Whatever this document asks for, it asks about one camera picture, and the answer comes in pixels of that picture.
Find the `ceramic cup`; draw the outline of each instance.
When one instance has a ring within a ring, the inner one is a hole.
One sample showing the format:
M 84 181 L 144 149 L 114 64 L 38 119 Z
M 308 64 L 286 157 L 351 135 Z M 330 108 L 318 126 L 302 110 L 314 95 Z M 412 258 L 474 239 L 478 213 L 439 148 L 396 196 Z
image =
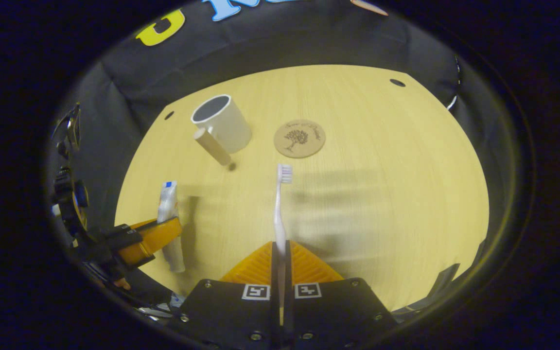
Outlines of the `ceramic cup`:
M 192 123 L 204 128 L 227 153 L 247 146 L 252 131 L 230 95 L 218 95 L 201 104 L 192 114 Z

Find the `tree logo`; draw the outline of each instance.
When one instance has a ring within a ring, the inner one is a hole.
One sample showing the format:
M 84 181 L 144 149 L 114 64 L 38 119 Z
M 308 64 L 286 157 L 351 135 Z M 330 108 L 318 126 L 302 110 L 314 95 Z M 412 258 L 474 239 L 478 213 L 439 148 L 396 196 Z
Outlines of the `tree logo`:
M 291 140 L 291 146 L 284 148 L 289 152 L 293 152 L 293 146 L 295 146 L 296 143 L 305 144 L 308 142 L 308 134 L 304 130 L 291 130 L 287 135 L 284 135 L 284 138 Z

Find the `black fabric backdrop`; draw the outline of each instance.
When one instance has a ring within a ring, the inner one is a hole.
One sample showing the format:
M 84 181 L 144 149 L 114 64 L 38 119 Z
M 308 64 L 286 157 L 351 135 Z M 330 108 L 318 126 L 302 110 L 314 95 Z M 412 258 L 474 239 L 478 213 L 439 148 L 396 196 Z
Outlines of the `black fabric backdrop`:
M 181 11 L 184 26 L 157 46 L 145 46 L 135 31 L 110 48 L 82 75 L 60 108 L 64 113 L 75 102 L 82 104 L 82 147 L 71 157 L 71 166 L 87 186 L 89 226 L 114 224 L 128 164 L 167 104 L 231 78 L 308 64 L 404 71 L 444 106 L 457 97 L 451 112 L 478 154 L 489 191 L 489 229 L 485 248 L 477 254 L 489 249 L 513 203 L 527 201 L 520 186 L 530 167 L 523 157 L 528 153 L 525 131 L 520 124 L 516 135 L 511 120 L 520 115 L 507 108 L 515 107 L 507 106 L 492 83 L 463 57 L 402 16 L 391 12 L 382 17 L 340 0 L 260 2 L 242 6 L 240 13 L 220 22 L 210 20 L 214 9 L 209 4 L 191 2 Z M 160 18 L 154 20 L 158 31 L 169 25 Z M 62 164 L 53 150 L 53 166 Z M 60 233 L 68 243 L 67 233 Z M 131 283 L 146 285 L 155 295 L 169 294 L 148 278 Z
M 393 344 L 560 348 L 560 4 L 404 0 L 388 7 L 491 62 L 507 82 L 498 91 L 513 93 L 528 116 L 538 180 L 520 244 L 502 268 Z M 40 156 L 53 111 L 66 105 L 60 99 L 79 71 L 123 33 L 168 11 L 122 0 L 0 6 L 0 348 L 186 346 L 125 313 L 66 261 L 44 208 Z

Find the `table surface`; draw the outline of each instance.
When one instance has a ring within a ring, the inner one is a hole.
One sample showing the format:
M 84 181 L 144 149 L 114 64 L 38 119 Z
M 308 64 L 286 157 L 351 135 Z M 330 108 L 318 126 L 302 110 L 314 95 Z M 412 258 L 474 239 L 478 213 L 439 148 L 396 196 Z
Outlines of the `table surface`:
M 222 93 L 252 129 L 234 169 L 193 140 L 191 113 Z M 276 129 L 294 119 L 325 130 L 315 155 L 274 148 Z M 405 73 L 336 65 L 254 73 L 166 106 L 129 165 L 115 224 L 155 218 L 162 183 L 176 180 L 187 270 L 170 272 L 161 251 L 140 269 L 187 295 L 273 241 L 278 163 L 293 166 L 293 184 L 282 187 L 287 238 L 343 277 L 363 277 L 389 310 L 426 297 L 452 264 L 464 272 L 485 238 L 484 174 L 449 111 Z

